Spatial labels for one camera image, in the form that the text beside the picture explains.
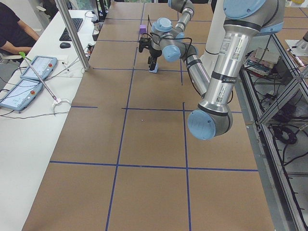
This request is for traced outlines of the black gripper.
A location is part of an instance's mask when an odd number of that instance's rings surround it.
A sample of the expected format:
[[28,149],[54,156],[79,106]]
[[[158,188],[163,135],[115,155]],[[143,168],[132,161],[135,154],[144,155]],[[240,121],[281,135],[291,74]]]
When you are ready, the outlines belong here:
[[159,45],[151,42],[151,45],[149,46],[149,52],[150,56],[148,57],[148,65],[150,67],[151,64],[157,63],[157,58],[162,55],[162,50]]

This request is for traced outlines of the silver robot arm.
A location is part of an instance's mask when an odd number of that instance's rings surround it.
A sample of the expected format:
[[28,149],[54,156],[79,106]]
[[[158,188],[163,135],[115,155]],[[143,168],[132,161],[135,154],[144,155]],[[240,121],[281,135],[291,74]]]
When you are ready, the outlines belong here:
[[194,16],[194,5],[190,0],[169,0],[168,6],[181,14],[175,27],[168,18],[161,17],[152,24],[151,32],[160,37],[171,36],[178,40],[183,39],[186,26]]
[[152,25],[152,47],[161,51],[168,62],[178,59],[186,64],[191,81],[202,97],[198,108],[188,118],[190,133],[209,140],[226,133],[232,126],[228,99],[239,74],[249,43],[255,36],[279,32],[283,26],[282,0],[224,0],[216,4],[222,9],[224,36],[217,60],[208,74],[194,46],[183,43],[184,30],[194,15],[189,0],[170,0],[168,5],[181,14],[173,26],[167,18]]

